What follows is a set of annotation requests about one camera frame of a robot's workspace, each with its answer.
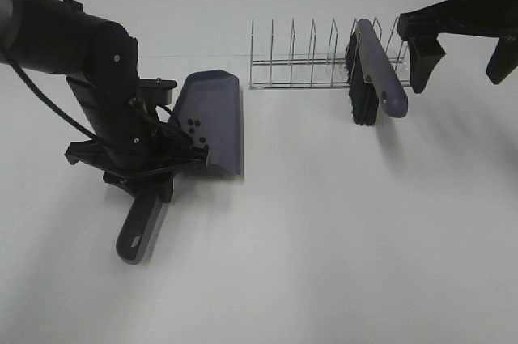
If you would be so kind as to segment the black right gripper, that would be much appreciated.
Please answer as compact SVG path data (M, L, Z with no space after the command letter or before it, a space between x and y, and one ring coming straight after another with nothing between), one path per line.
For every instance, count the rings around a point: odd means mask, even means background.
M517 67L517 0L445 0L399 15L397 32L408 40L410 86L421 94L446 55L440 33L499 38L486 67L494 85Z

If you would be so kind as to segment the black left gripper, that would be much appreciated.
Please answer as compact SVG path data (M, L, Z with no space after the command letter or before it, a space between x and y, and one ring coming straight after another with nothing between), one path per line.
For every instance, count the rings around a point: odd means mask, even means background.
M96 139L71 142L65 152L70 164L85 163L104 171L104 183L136 197L134 179L158 175L155 190L162 203L170 203L174 193L172 169L178 158L196 156L191 137L180 121L162 122L156 108L140 95L139 79L121 82L111 92L111 83L99 87L86 79L66 78L71 91L90 122Z

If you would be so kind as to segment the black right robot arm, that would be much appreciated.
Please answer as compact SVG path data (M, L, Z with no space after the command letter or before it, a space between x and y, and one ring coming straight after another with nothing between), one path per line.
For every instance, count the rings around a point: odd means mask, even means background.
M399 15L397 33L410 51L410 86L424 91L445 51L440 34L498 40L486 75L500 84L517 68L517 0L445 0Z

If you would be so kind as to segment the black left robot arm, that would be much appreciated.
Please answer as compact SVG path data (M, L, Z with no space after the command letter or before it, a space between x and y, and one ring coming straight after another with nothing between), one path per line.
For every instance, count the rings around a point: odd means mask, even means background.
M138 41L119 23L89 15L74 0L1 0L1 61L62 120L76 125L30 78L31 71L65 77L87 118L85 139L72 142L69 163L84 163L138 196L170 202L174 177L199 169L196 147L177 119L161 121L176 81L138 73Z

